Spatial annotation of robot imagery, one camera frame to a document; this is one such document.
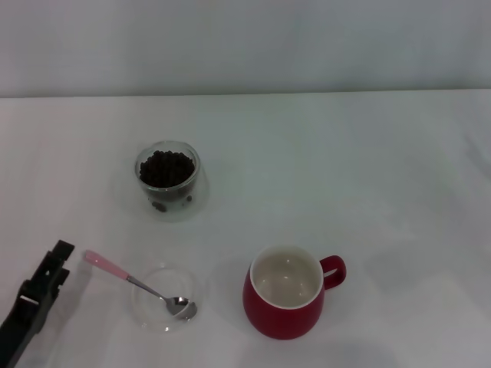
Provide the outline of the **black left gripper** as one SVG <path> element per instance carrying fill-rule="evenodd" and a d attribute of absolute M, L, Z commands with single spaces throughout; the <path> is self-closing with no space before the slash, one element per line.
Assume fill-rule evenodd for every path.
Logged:
<path fill-rule="evenodd" d="M 59 240 L 48 251 L 32 277 L 25 280 L 1 325 L 1 367 L 14 367 L 35 333 L 43 328 L 70 271 L 64 268 L 74 246 Z"/>

